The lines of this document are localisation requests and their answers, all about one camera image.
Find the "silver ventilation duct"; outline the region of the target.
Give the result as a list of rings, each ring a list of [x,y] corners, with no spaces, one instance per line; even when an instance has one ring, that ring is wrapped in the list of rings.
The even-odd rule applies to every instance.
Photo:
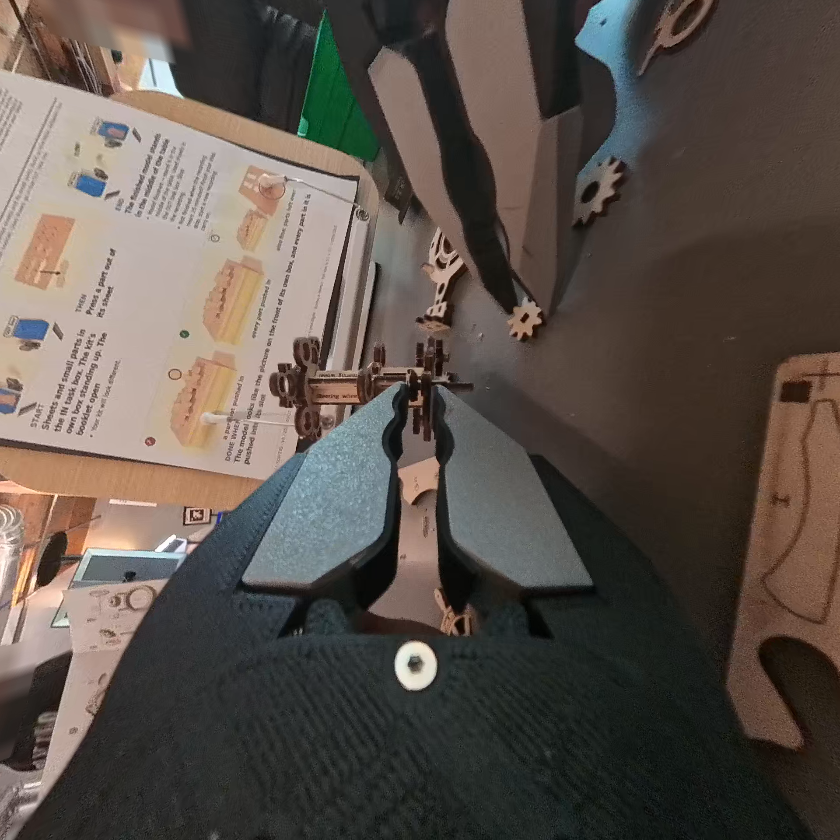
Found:
[[[25,520],[15,507],[1,505],[1,637],[4,637],[25,547]]]

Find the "white sheet holder bar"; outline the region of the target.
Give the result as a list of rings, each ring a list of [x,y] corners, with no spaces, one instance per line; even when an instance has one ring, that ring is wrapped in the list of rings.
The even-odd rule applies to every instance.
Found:
[[[361,363],[377,266],[371,257],[375,220],[360,205],[353,207],[343,263],[338,308],[325,357],[329,371],[357,368]]]

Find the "folded instruction booklet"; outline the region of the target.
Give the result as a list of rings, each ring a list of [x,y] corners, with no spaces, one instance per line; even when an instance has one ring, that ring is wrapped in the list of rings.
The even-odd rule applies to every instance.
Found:
[[[134,633],[167,579],[98,584],[68,590],[71,659],[59,702],[39,799],[58,781],[85,738]]]

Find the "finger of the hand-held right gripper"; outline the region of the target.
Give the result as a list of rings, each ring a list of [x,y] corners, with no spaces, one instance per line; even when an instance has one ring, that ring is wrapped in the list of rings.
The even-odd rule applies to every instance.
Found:
[[[381,47],[369,78],[415,195],[504,312],[518,305],[497,190],[446,45]]]
[[[542,117],[522,2],[450,2],[445,36],[469,121],[495,178],[514,280],[552,313],[568,258],[581,105]]]

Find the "wooden gear shaft assembly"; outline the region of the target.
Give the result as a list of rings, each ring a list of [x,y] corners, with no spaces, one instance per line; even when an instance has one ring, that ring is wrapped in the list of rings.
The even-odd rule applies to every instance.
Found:
[[[319,363],[320,342],[295,339],[293,362],[278,364],[269,376],[269,391],[280,407],[294,410],[294,427],[301,439],[316,442],[323,431],[323,406],[363,406],[393,385],[407,387],[407,407],[415,435],[432,438],[434,388],[470,393],[474,385],[448,371],[449,355],[441,339],[417,342],[413,364],[394,366],[386,361],[383,342],[374,346],[372,362],[360,369],[327,371]]]

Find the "punched wooden part sheet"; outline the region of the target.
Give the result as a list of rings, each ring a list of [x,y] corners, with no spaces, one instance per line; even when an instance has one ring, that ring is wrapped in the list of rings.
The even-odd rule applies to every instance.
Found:
[[[838,670],[838,593],[839,353],[814,353],[784,361],[771,393],[727,678],[751,739],[803,748],[760,650],[790,638]]]

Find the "small wooden gear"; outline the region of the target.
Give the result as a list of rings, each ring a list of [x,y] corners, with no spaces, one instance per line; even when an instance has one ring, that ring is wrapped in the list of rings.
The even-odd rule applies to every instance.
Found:
[[[543,326],[544,317],[541,307],[529,297],[524,297],[516,306],[512,315],[507,321],[508,335],[510,338],[527,342],[535,337]]]

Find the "instruction sheet on stand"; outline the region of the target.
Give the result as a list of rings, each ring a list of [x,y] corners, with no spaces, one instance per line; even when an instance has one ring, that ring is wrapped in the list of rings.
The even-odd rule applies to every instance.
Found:
[[[361,281],[372,263],[372,248],[380,195],[367,164],[344,152],[272,128],[199,101],[178,98],[169,92],[124,89],[110,97],[98,96],[56,82],[38,80],[54,93],[76,93],[86,104],[121,105],[145,116],[154,115],[247,151],[285,161],[305,171],[318,171],[356,183],[356,199],[368,214],[368,231],[362,237]],[[154,465],[147,459],[119,459],[21,448],[2,444],[2,476],[32,491],[67,497],[111,498],[170,504],[195,503],[214,510],[231,510],[262,482],[222,476],[200,469]]]

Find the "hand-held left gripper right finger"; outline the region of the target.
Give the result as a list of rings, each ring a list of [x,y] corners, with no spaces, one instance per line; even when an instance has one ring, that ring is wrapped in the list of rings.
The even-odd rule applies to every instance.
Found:
[[[434,436],[438,573],[454,609],[593,589],[524,447],[441,386]]]

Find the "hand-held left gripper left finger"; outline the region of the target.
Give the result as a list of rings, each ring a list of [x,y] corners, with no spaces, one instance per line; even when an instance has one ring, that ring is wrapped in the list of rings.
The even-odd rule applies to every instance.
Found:
[[[392,385],[309,448],[246,568],[255,591],[365,610],[396,577],[397,462],[409,390]]]

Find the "green storage bin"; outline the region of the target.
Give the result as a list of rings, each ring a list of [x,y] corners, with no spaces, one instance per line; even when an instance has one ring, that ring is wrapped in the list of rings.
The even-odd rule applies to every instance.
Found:
[[[374,162],[380,150],[352,92],[327,12],[318,27],[297,135],[363,163]]]

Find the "grey framed screen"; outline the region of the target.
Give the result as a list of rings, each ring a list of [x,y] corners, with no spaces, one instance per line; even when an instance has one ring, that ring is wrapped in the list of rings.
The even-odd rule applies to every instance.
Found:
[[[178,552],[88,549],[82,555],[68,588],[166,580],[185,559],[186,554]]]

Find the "printed instruction sheet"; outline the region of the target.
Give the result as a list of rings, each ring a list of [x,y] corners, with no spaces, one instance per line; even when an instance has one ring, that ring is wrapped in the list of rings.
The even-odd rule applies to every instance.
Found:
[[[1,436],[61,450],[264,479],[291,428],[200,424],[271,413],[292,341],[325,338],[355,181],[86,104],[2,72]]]

